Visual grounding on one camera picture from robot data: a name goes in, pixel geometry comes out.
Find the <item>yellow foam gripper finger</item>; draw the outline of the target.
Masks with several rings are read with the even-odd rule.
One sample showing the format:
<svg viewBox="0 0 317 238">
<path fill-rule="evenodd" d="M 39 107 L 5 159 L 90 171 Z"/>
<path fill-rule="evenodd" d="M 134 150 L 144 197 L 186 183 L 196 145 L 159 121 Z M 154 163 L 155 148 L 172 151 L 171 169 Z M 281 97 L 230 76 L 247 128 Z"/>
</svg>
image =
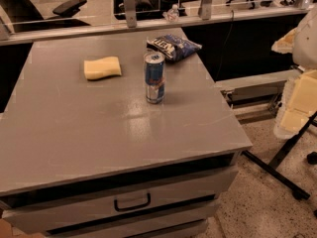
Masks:
<svg viewBox="0 0 317 238">
<path fill-rule="evenodd" d="M 279 139 L 297 135 L 317 111 L 317 70 L 289 79 L 283 89 L 273 134 Z"/>
<path fill-rule="evenodd" d="M 285 36 L 275 41 L 271 49 L 280 54 L 291 54 L 293 51 L 293 43 L 296 29 L 292 29 Z"/>
</svg>

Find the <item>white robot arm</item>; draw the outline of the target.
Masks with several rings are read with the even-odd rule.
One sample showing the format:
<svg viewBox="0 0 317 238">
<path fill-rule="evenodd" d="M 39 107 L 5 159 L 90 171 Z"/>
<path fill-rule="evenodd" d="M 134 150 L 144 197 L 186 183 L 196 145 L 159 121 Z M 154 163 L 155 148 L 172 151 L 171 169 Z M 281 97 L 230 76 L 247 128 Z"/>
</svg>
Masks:
<svg viewBox="0 0 317 238">
<path fill-rule="evenodd" d="M 296 28 L 275 41 L 271 49 L 292 54 L 293 62 L 304 69 L 285 83 L 275 118 L 274 135 L 290 139 L 317 111 L 317 8 L 310 10 Z"/>
</svg>

